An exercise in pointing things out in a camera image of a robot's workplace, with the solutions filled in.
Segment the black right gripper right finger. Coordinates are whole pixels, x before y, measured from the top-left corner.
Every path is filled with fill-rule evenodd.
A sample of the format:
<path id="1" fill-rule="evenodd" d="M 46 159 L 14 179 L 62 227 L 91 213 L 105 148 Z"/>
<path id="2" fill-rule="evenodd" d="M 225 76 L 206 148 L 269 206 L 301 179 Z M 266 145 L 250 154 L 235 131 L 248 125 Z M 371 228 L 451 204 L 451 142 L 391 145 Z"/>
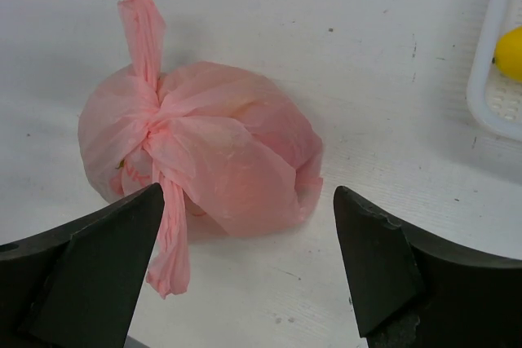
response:
<path id="1" fill-rule="evenodd" d="M 520 260 L 446 240 L 344 186 L 334 193 L 334 217 L 369 346 L 520 346 Z"/>

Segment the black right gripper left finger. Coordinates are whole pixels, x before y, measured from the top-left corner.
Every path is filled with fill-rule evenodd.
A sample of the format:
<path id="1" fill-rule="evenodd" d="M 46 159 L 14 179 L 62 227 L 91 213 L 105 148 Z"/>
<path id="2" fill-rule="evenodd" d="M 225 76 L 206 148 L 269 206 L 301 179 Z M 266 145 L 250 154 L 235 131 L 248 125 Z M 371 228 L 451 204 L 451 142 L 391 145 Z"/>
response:
<path id="1" fill-rule="evenodd" d="M 1 247 L 3 347 L 141 347 L 128 331 L 164 209 L 157 183 Z"/>

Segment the pink plastic bag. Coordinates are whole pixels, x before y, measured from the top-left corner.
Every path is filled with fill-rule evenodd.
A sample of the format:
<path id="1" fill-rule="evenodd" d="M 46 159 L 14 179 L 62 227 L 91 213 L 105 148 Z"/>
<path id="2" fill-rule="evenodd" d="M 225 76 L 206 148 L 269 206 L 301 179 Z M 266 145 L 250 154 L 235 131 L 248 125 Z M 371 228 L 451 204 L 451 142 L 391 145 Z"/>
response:
<path id="1" fill-rule="evenodd" d="M 321 195 L 323 143 L 268 78 L 224 64 L 161 70 L 153 0 L 121 0 L 130 64 L 91 93 L 78 122 L 87 179 L 108 202 L 161 186 L 147 281 L 186 292 L 191 236 L 261 236 L 303 223 Z"/>

